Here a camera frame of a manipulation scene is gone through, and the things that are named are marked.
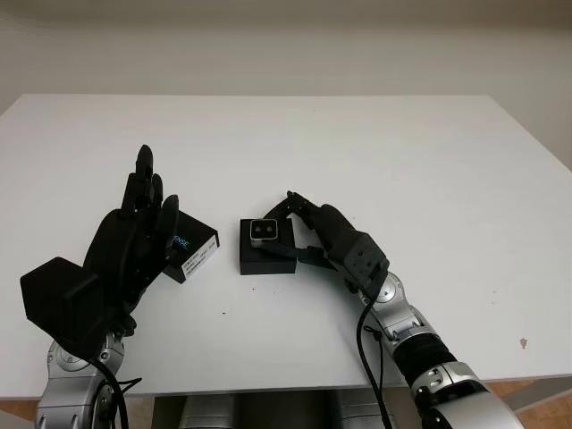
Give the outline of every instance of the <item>white wall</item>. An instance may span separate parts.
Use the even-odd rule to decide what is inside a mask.
[[[4,2],[0,112],[24,92],[486,94],[572,165],[572,2],[284,1]]]

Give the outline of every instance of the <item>floor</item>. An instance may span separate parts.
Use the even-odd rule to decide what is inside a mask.
[[[501,397],[524,387],[530,382],[490,383],[492,389]],[[33,420],[36,401],[0,401],[0,410]],[[130,426],[133,429],[150,428],[153,410],[152,399],[128,400]],[[572,429],[572,394],[558,400],[529,409],[519,415],[526,429]]]

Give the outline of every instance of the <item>black cable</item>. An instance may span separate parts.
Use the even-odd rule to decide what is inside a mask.
[[[378,329],[372,328],[371,326],[365,326],[364,331],[371,333],[377,343],[379,344],[379,359],[380,359],[380,368],[379,368],[379,390],[382,389],[383,383],[383,344],[382,344],[382,332]]]
[[[126,382],[118,382],[120,385],[124,385],[124,384],[128,384],[127,387],[124,387],[122,389],[122,393],[125,394],[126,391],[128,391],[131,387],[133,387],[135,384],[139,383],[141,380],[143,380],[141,377],[137,377],[134,378],[133,380],[127,380]]]
[[[372,373],[372,370],[369,367],[369,364],[367,363],[366,353],[364,352],[364,345],[362,344],[361,341],[361,333],[362,330],[364,329],[364,321],[366,320],[369,311],[374,306],[374,303],[375,303],[374,300],[372,299],[369,300],[369,302],[366,305],[366,308],[364,308],[364,311],[362,312],[361,316],[359,317],[359,320],[357,321],[357,330],[356,330],[357,351],[359,352],[361,363],[364,366],[364,369],[366,370],[367,379],[369,380],[370,384],[372,385],[372,388],[374,389],[375,398],[377,399],[377,405],[379,406],[379,411],[382,415],[383,426],[385,427],[385,429],[392,429],[393,426],[391,425],[390,416],[387,413],[387,408],[385,407],[385,403],[383,402],[382,389],[381,389],[383,379],[380,377],[378,386],[377,382],[375,381],[374,374]]]
[[[105,379],[114,390],[115,401],[117,401],[117,408],[119,409],[119,418],[122,422],[122,429],[129,429],[129,419],[127,418],[125,398],[123,397],[122,388],[117,382],[115,375],[107,368],[107,366],[105,366],[105,364],[99,362],[97,359],[90,359],[89,363],[104,375]]]

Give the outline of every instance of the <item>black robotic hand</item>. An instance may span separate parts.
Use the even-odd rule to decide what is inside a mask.
[[[94,358],[109,332],[130,336],[130,313],[168,264],[179,199],[163,201],[153,154],[143,146],[122,207],[99,225],[83,266],[61,257],[21,277],[26,316],[69,353]]]
[[[361,290],[370,299],[377,297],[390,263],[369,234],[357,231],[334,206],[316,206],[291,191],[265,219],[278,220],[290,214],[298,215],[309,229],[315,230],[324,247],[290,250],[291,255],[298,256],[300,262],[333,267],[342,274],[352,292]],[[273,243],[258,247],[278,255],[288,252]]]

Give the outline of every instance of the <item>robotic hand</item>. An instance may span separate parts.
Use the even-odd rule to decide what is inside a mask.
[[[368,313],[381,330],[381,341],[411,390],[425,429],[522,428],[509,407],[490,392],[471,368],[449,352],[423,315],[410,306],[400,279],[388,271],[385,254],[365,232],[356,231],[333,206],[315,206],[297,193],[288,196],[265,219],[298,215],[315,230],[324,249],[285,249],[272,240],[256,246],[300,262],[331,267],[366,306],[357,326],[357,343],[380,404],[383,423],[391,427],[377,386],[361,349],[361,331]]]
[[[114,378],[122,338],[134,333],[130,313],[168,264],[178,218],[179,200],[171,195],[163,202],[153,154],[143,146],[122,207],[99,225],[83,266],[56,257],[21,277],[28,319],[55,340],[37,428],[109,428],[117,408],[128,426],[122,394],[130,386],[122,391]]]

